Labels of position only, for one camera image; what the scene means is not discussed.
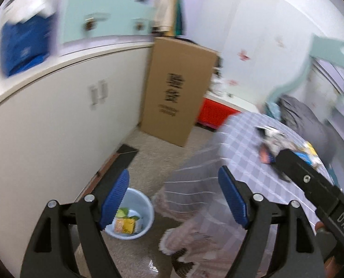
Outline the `yellow snack bag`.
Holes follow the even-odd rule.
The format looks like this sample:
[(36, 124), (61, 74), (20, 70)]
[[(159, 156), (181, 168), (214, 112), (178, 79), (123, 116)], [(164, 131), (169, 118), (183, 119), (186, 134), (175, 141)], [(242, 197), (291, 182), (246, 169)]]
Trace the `yellow snack bag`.
[(134, 218), (116, 218), (114, 232), (117, 234), (131, 235), (136, 229), (136, 219)]

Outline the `light blue plastic trash bin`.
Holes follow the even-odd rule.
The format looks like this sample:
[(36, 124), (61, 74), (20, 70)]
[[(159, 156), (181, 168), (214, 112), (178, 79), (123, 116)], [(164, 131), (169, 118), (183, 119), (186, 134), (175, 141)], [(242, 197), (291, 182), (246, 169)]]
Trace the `light blue plastic trash bin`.
[[(154, 223), (154, 207), (150, 199), (141, 191), (128, 188), (117, 213), (110, 225), (105, 228), (105, 233), (119, 240), (135, 240), (144, 236)], [(116, 218), (136, 219), (136, 229), (131, 235), (117, 234), (114, 232)]]

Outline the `grey folded duvet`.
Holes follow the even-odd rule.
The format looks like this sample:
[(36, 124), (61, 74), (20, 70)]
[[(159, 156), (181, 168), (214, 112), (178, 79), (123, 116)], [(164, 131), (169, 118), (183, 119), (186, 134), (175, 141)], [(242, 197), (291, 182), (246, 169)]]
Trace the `grey folded duvet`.
[(308, 141), (327, 167), (337, 152), (335, 135), (331, 128), (319, 121), (306, 104), (294, 97), (282, 95), (278, 106), (281, 122)]

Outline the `long white low cabinet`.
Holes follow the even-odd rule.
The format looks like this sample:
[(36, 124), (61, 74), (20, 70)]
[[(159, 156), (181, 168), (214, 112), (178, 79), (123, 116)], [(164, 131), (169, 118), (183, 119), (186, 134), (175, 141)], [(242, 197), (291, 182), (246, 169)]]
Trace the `long white low cabinet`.
[(0, 96), (0, 259), (19, 276), (47, 202), (79, 197), (139, 123), (150, 43), (44, 63)]

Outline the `red storage box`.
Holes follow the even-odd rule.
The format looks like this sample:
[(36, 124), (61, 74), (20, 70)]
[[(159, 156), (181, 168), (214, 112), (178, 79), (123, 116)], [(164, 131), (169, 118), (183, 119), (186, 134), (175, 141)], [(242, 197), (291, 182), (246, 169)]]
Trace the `red storage box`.
[(219, 128), (225, 120), (240, 111), (206, 98), (201, 106), (197, 123), (212, 129)]

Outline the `tall brown cardboard box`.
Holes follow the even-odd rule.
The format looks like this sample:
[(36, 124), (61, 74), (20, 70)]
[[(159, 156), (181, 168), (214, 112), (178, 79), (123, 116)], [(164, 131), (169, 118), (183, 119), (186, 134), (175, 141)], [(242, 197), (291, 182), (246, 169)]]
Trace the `tall brown cardboard box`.
[(140, 130), (185, 146), (210, 85), (217, 52), (158, 37), (152, 48)]

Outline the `blue paper gift bag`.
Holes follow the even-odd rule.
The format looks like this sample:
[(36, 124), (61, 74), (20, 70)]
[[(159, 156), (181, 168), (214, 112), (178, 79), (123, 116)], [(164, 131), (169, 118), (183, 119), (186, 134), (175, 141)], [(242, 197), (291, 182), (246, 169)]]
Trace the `blue paper gift bag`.
[(41, 64), (50, 55), (54, 16), (33, 16), (24, 23), (5, 23), (0, 39), (0, 67), (7, 77)]

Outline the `mint drawer shelf unit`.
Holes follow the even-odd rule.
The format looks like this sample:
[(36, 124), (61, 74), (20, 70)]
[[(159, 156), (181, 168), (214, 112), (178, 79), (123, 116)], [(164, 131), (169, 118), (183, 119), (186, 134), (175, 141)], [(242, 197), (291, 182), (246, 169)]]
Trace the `mint drawer shelf unit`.
[(63, 0), (58, 39), (149, 36), (153, 18), (151, 0)]

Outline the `hanging jackets row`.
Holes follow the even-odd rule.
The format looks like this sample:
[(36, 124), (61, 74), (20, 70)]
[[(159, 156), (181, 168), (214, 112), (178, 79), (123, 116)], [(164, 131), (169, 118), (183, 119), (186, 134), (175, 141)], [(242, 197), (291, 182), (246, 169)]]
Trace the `hanging jackets row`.
[(184, 35), (182, 0), (154, 0), (153, 32), (162, 36)]

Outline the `teal bunk bed frame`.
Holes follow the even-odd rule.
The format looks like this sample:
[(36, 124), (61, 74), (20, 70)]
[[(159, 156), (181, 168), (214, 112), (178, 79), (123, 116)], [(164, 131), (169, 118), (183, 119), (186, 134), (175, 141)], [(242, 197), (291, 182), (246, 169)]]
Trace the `teal bunk bed frame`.
[(279, 98), (298, 89), (308, 78), (312, 66), (319, 61), (344, 69), (344, 41), (313, 36), (309, 52), (301, 65), (299, 73), (290, 82), (275, 88), (266, 99), (265, 113), (269, 117), (276, 120), (280, 119), (280, 110), (277, 105)]

